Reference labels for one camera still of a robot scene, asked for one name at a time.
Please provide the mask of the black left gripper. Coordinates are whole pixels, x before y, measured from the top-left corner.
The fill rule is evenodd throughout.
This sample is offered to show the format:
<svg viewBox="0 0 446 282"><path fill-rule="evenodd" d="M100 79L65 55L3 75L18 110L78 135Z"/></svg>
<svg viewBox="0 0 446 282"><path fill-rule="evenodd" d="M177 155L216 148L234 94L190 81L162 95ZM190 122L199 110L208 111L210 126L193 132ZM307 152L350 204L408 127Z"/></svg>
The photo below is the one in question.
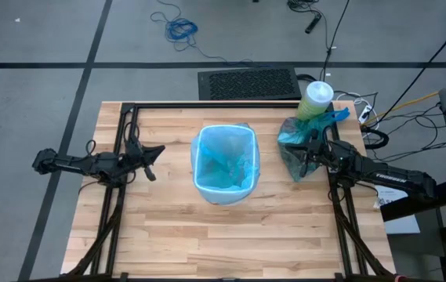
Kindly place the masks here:
<svg viewBox="0 0 446 282"><path fill-rule="evenodd" d="M143 146L135 135L124 139L124 143L128 164L138 165L140 168L143 168L146 177L151 182L155 181L156 176L150 167L165 150L165 146Z"/></svg>

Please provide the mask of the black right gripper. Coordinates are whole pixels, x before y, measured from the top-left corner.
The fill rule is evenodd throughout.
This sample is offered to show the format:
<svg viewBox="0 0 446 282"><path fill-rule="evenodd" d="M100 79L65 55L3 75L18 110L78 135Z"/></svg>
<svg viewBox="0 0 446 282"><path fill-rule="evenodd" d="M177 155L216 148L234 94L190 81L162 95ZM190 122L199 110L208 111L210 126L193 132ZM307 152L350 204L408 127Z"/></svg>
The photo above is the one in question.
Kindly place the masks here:
<svg viewBox="0 0 446 282"><path fill-rule="evenodd" d="M310 138L305 139L303 143L294 144L286 143L285 149L291 154L304 154L303 163L300 170L300 176L304 177L309 174L308 166L311 163L315 165L324 165L331 172L337 172L339 170L339 164L335 159L335 155L329 146L329 140L327 135L328 128L324 128L322 131L312 129L310 131Z"/></svg>

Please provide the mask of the teal trash bag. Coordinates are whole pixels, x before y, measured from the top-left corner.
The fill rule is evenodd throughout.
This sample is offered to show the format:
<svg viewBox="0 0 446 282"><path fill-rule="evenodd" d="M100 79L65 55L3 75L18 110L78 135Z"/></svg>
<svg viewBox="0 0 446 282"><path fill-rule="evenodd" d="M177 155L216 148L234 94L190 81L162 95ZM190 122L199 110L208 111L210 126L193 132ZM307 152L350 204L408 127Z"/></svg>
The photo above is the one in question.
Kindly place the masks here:
<svg viewBox="0 0 446 282"><path fill-rule="evenodd" d="M310 131L317 129L322 131L324 128L332 129L332 126L337 121L344 121L348 118L350 112L347 107L343 110L326 111L310 120L299 120L297 117L288 117L281 125L277 137L277 144L280 150L280 155L285 163L289 174L295 182L300 182L303 178L313 173L320 166L311 163L308 168L309 174L301 177L300 170L303 163L304 154L291 154L285 149L286 143L300 144L305 139L310 138Z"/></svg>

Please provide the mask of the green disinfecting wipes canister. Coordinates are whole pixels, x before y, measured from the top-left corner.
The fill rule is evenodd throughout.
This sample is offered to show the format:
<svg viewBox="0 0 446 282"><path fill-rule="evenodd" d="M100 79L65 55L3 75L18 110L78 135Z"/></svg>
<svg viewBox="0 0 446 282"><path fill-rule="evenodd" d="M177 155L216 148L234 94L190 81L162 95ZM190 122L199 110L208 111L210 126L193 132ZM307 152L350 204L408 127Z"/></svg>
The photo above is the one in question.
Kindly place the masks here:
<svg viewBox="0 0 446 282"><path fill-rule="evenodd" d="M334 96L332 87L324 81L313 81L307 87L299 102L296 117L310 120L325 112Z"/></svg>

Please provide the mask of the white power strip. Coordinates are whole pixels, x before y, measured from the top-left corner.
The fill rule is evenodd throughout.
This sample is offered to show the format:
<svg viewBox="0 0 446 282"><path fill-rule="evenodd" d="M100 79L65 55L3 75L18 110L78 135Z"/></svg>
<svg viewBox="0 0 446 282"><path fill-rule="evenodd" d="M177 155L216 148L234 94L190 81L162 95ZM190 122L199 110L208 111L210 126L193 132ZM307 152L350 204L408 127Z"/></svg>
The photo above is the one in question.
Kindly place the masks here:
<svg viewBox="0 0 446 282"><path fill-rule="evenodd" d="M360 124L364 124L364 123L368 120L368 118L369 118L371 112L372 112L372 105L367 104L367 105L364 107L364 109L361 111L361 113L360 113L360 115L359 115L359 117L358 117L358 121L359 121L359 123L360 123Z"/></svg>

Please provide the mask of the white paper sheet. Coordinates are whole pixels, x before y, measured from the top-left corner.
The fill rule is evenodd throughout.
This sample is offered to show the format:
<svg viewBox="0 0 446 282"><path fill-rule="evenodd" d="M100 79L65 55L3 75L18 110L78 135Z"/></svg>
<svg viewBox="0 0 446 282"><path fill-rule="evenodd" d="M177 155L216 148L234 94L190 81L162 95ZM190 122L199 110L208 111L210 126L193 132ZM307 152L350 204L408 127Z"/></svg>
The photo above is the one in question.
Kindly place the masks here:
<svg viewBox="0 0 446 282"><path fill-rule="evenodd" d="M376 185L375 188L377 190L377 199L374 203L374 208L377 209L380 209L384 204L389 204L408 196L404 191L395 190L386 186ZM385 221L384 225L387 235L420 233L419 224L414 215Z"/></svg>

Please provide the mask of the black bar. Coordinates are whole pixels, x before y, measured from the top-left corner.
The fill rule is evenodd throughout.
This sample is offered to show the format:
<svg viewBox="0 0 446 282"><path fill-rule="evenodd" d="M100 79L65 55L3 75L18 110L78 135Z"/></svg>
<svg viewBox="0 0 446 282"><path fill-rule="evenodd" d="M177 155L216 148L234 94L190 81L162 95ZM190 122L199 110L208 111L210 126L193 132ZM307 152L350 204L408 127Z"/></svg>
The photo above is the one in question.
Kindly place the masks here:
<svg viewBox="0 0 446 282"><path fill-rule="evenodd" d="M416 198L405 197L381 206L383 221L403 218L446 205L446 182L439 184L434 192L436 197L432 200L419 201Z"/></svg>

